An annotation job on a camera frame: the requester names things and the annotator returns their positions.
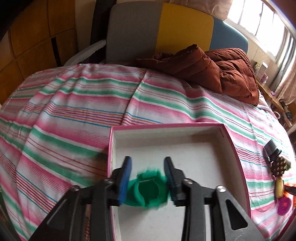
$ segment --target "purple disc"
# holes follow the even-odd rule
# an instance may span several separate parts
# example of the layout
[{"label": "purple disc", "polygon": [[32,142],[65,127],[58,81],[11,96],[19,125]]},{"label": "purple disc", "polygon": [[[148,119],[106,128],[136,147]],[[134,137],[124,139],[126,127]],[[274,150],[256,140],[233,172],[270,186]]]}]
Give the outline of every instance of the purple disc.
[{"label": "purple disc", "polygon": [[278,201],[278,215],[283,216],[285,215],[291,208],[292,201],[288,197],[282,197]]}]

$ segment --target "white armrest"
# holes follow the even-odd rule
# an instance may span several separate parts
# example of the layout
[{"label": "white armrest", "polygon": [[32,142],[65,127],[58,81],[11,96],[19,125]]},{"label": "white armrest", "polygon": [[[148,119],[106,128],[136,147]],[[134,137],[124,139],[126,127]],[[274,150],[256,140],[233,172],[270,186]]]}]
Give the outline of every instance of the white armrest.
[{"label": "white armrest", "polygon": [[64,66],[71,66],[78,64],[82,62],[83,60],[87,59],[89,56],[91,56],[94,52],[96,52],[98,49],[103,48],[106,45],[106,40],[100,40],[93,45],[87,47],[86,49],[80,51],[78,54],[74,55],[72,58],[70,58]]}]

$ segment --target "cardboard tray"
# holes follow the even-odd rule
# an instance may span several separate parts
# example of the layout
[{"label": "cardboard tray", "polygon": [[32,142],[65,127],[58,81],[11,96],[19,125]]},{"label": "cardboard tray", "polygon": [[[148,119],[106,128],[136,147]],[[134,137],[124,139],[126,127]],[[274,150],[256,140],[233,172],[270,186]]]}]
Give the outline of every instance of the cardboard tray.
[{"label": "cardboard tray", "polygon": [[[250,216],[247,185],[231,138],[223,124],[160,124],[117,126],[111,129],[108,176],[121,167],[125,156],[132,158],[130,180],[147,169],[159,169],[170,156],[176,168],[201,186],[225,186]],[[184,207],[171,200],[159,209],[112,207],[115,241],[180,241]],[[209,209],[206,211],[206,239],[211,240]]]}]

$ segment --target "screw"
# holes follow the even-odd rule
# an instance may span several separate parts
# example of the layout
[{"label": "screw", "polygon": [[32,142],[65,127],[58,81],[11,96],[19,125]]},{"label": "screw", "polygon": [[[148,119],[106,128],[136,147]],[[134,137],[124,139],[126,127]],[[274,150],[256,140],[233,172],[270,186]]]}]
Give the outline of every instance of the screw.
[{"label": "screw", "polygon": [[111,178],[106,178],[104,182],[107,184],[113,184],[113,180]]},{"label": "screw", "polygon": [[226,188],[224,186],[218,186],[218,187],[216,187],[216,189],[218,192],[225,192],[226,191]]},{"label": "screw", "polygon": [[71,190],[72,192],[77,192],[77,191],[80,190],[80,187],[79,187],[78,185],[74,185],[74,186],[71,187],[70,190]]},{"label": "screw", "polygon": [[184,181],[185,184],[188,184],[188,185],[193,183],[193,181],[191,179],[189,179],[189,178],[185,178],[183,181]]}]

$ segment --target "striped bedsheet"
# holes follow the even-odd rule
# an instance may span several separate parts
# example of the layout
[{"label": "striped bedsheet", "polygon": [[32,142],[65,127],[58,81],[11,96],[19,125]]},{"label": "striped bedsheet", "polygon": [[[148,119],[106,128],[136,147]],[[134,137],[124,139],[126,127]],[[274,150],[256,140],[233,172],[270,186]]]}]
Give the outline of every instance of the striped bedsheet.
[{"label": "striped bedsheet", "polygon": [[240,158],[251,218],[266,240],[292,215],[277,215],[274,182],[263,146],[273,139],[294,168],[284,128],[265,106],[254,107],[158,72],[86,64],[44,70],[27,78],[0,110],[0,185],[10,219],[28,240],[72,185],[106,176],[111,126],[224,123]]}]

